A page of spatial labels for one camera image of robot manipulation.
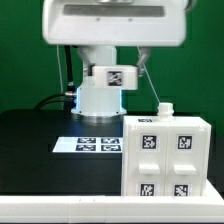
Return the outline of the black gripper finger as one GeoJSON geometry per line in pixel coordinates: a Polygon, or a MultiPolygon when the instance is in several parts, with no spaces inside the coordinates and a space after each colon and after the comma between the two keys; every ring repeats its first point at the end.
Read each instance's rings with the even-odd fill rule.
{"type": "Polygon", "coordinates": [[[150,48],[149,47],[138,47],[138,76],[141,77],[144,73],[144,66],[150,56],[150,48]]]}

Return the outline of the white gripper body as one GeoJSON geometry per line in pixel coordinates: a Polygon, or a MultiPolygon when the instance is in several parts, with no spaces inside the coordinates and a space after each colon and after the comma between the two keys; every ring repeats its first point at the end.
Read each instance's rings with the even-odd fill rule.
{"type": "Polygon", "coordinates": [[[44,0],[49,44],[178,46],[186,37],[186,0],[44,0]]]}

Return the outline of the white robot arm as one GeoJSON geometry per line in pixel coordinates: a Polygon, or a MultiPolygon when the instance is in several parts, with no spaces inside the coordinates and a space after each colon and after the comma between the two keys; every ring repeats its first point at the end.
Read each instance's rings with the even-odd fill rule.
{"type": "Polygon", "coordinates": [[[83,81],[71,113],[109,122],[126,113],[122,92],[138,88],[151,49],[186,37],[188,0],[44,0],[42,33],[51,45],[75,46],[83,81]]]}

